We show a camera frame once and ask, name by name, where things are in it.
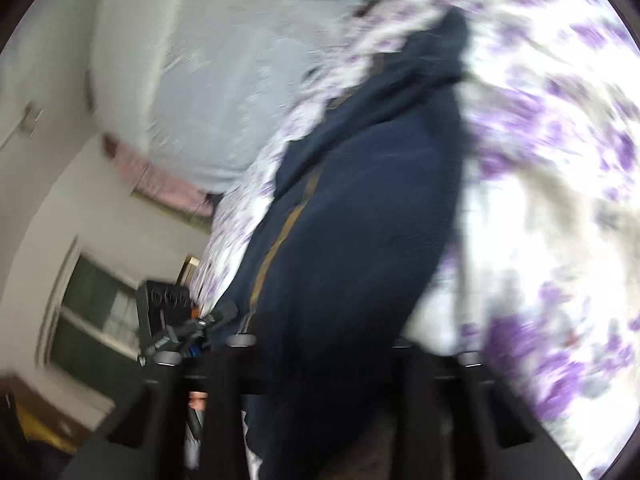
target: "pink cloth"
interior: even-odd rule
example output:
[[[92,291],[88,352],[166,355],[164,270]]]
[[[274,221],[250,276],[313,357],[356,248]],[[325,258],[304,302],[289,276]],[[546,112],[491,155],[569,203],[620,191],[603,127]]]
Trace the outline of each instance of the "pink cloth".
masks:
[[[119,142],[111,163],[136,190],[174,209],[198,216],[212,216],[214,205],[196,185],[173,176]]]

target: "white window trim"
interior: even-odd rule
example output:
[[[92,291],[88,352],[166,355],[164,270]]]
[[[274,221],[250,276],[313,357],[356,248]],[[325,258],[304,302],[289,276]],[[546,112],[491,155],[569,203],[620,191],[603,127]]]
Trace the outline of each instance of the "white window trim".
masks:
[[[58,325],[58,319],[60,318],[61,312],[64,312],[63,317],[72,324],[76,325],[76,322],[84,324],[81,327],[76,325],[84,332],[94,330],[100,335],[100,337],[96,336],[95,338],[100,340],[101,343],[109,346],[117,352],[120,352],[121,354],[126,355],[127,357],[131,357],[134,360],[137,358],[136,352],[133,352],[131,348],[123,345],[114,338],[101,333],[99,330],[88,326],[83,319],[71,312],[62,304],[66,288],[71,280],[71,275],[76,268],[76,264],[78,263],[80,256],[83,256],[87,260],[91,261],[91,263],[101,269],[104,269],[114,278],[120,280],[125,285],[130,286],[134,290],[137,290],[140,283],[143,281],[141,277],[130,272],[124,266],[116,264],[115,260],[106,254],[95,250],[91,245],[76,237],[66,254],[60,270],[58,271],[58,276],[56,277],[53,289],[49,295],[49,301],[47,301],[47,308],[40,326],[40,336],[38,338],[38,345],[36,348],[36,364],[43,368],[46,375],[48,375],[60,387],[64,388],[69,395],[89,403],[94,408],[107,412],[114,405],[113,401],[109,397],[104,396],[81,381],[76,380],[76,378],[72,377],[59,366],[56,366],[56,364],[50,360],[53,337],[56,333],[56,327]]]

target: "white bedsheet with purple flowers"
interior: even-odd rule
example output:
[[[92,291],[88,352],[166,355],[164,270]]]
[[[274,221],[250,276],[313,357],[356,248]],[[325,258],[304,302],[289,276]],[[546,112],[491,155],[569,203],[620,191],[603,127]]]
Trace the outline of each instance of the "white bedsheet with purple flowers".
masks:
[[[350,23],[299,102],[220,203],[192,293],[210,310],[272,199],[287,141],[453,4],[467,11],[459,85],[474,140],[456,237],[406,335],[483,349],[584,478],[640,407],[640,54],[606,0],[385,0]]]

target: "window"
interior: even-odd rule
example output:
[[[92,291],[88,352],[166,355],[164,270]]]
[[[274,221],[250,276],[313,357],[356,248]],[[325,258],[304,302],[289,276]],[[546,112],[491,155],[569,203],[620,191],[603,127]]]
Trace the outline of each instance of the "window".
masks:
[[[87,254],[74,259],[53,314],[46,361],[113,399],[137,367],[135,290]]]

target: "wall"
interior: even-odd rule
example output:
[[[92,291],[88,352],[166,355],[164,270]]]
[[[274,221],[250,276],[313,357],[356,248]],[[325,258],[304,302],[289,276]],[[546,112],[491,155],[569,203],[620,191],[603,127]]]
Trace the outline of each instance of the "wall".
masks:
[[[202,254],[207,242],[206,234],[129,193],[102,156],[99,136],[94,137],[33,217],[0,304],[0,364],[18,370],[50,402],[90,428],[103,412],[34,358],[47,301],[74,238],[129,276],[166,280],[175,280],[185,256]]]
[[[0,54],[0,143],[25,104],[44,112],[32,139],[0,150],[0,294],[40,203],[95,133],[84,105],[97,0],[36,0]]]

